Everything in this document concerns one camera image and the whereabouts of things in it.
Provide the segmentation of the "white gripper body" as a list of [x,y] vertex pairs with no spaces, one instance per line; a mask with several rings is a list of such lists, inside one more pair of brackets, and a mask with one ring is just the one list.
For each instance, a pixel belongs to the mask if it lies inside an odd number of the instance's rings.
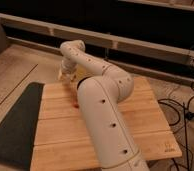
[[76,79],[76,64],[75,63],[64,63],[60,65],[58,72],[59,81],[74,81]]

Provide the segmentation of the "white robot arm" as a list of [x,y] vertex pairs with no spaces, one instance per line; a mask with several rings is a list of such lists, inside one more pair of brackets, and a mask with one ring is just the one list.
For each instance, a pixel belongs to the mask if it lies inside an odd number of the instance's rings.
[[118,103],[134,87],[130,74],[85,52],[82,40],[60,45],[62,75],[73,74],[79,64],[92,73],[77,86],[77,101],[102,171],[150,171],[126,127]]

